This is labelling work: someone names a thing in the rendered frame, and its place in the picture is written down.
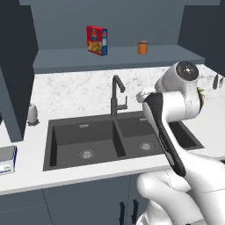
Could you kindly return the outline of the white digital scale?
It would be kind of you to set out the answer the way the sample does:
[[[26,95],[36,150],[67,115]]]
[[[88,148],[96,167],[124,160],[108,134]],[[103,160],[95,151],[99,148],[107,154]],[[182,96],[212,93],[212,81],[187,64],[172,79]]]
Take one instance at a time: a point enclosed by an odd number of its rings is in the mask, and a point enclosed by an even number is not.
[[[15,145],[0,148],[0,175],[15,171],[17,152]]]

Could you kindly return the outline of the grey base cupboard drawers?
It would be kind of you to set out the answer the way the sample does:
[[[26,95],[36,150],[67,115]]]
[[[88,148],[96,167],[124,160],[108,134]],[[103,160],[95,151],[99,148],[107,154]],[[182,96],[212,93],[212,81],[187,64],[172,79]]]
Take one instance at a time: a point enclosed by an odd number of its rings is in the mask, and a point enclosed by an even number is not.
[[[43,191],[0,196],[0,225],[51,225]]]

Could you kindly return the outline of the dark grey cabinet door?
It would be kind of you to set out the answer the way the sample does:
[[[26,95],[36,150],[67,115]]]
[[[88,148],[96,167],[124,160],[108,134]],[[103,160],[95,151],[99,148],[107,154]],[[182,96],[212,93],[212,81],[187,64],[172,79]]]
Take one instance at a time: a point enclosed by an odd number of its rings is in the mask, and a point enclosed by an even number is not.
[[[0,113],[11,142],[24,139],[38,50],[31,6],[0,0]]]
[[[178,44],[203,57],[208,68],[225,77],[225,0],[218,5],[187,5]]]

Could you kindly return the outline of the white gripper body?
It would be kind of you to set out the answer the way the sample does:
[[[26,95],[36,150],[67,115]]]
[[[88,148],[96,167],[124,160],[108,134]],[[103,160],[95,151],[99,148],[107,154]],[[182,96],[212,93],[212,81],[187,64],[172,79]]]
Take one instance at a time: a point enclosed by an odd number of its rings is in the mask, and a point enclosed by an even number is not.
[[[136,94],[136,100],[138,103],[142,103],[144,99],[150,94],[150,93],[155,93],[156,90],[154,88],[146,88],[143,89],[142,91],[139,91]]]

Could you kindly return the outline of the grey base cupboard door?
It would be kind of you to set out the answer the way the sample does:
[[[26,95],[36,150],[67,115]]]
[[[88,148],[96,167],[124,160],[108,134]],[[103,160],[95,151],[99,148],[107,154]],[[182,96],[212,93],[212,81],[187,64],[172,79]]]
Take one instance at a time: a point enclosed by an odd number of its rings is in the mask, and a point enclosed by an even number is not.
[[[134,208],[133,200],[138,200],[139,202],[137,220],[145,212],[149,203],[149,201],[143,198],[137,190],[138,177],[139,175],[135,174],[135,175],[132,175],[130,178],[129,199],[128,199],[128,207],[127,207],[127,225],[135,225],[135,224],[132,224],[132,219],[131,219],[131,215],[133,214],[133,208]]]
[[[129,176],[44,190],[53,225],[120,225],[120,202],[127,208]]]

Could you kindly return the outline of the dark grey double sink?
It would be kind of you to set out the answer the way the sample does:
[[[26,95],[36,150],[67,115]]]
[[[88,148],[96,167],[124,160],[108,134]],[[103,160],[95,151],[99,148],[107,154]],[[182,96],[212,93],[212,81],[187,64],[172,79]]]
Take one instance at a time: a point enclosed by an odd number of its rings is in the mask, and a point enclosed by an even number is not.
[[[43,170],[161,155],[143,112],[50,120]]]

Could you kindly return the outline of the dark grey sink tap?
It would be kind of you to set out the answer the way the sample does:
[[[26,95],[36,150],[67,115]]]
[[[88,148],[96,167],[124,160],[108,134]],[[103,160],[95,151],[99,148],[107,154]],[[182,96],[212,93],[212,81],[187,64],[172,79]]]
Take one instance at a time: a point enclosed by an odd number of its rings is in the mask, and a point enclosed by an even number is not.
[[[124,105],[118,104],[118,99],[116,94],[117,88],[120,88],[121,93],[124,93],[126,90],[126,87],[120,80],[120,77],[118,75],[114,75],[112,78],[112,97],[111,97],[111,116],[114,118],[117,116],[117,111],[127,109],[127,100],[125,100]]]

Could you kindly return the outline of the green potted plant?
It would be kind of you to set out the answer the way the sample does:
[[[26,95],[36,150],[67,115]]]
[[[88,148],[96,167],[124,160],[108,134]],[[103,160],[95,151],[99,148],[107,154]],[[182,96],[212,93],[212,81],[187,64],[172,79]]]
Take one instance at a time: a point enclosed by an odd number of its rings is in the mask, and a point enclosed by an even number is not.
[[[200,87],[197,87],[197,92],[198,92],[198,95],[199,95],[199,100],[200,100],[200,110],[199,110],[199,113],[201,112],[201,109],[204,105],[204,98],[205,98],[205,95],[203,94],[203,89],[201,89]]]

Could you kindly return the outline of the red cereal box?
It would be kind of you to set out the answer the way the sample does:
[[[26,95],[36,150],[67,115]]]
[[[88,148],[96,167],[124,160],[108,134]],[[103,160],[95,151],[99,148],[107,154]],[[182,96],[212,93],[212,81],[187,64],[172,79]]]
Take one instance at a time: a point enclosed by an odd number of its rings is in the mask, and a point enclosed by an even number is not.
[[[107,30],[101,26],[86,26],[87,48],[89,52],[107,55]]]

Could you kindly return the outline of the orange jam jar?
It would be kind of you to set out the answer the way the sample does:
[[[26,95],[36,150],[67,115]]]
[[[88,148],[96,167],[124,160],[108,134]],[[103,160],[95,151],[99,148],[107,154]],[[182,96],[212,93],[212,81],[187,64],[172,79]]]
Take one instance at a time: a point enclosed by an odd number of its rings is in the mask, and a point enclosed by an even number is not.
[[[147,54],[148,53],[148,42],[146,40],[138,41],[138,54]]]

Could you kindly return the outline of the dark grey wall cabinet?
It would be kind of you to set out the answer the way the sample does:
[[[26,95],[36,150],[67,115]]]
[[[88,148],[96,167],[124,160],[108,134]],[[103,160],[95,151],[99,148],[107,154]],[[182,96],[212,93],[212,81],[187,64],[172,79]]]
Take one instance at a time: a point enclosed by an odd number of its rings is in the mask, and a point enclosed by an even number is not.
[[[204,58],[178,44],[187,5],[220,0],[19,0],[30,5],[39,52],[37,74],[170,66]],[[107,55],[88,51],[86,26],[108,31]],[[146,40],[147,54],[138,54]]]

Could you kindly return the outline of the grey soap dispenser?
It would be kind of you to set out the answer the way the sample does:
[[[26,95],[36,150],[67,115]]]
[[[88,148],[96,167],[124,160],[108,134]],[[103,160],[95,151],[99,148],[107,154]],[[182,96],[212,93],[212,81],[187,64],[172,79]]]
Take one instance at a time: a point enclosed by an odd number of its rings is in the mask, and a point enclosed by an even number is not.
[[[38,110],[35,104],[30,104],[27,114],[27,124],[29,126],[36,126],[39,123]]]

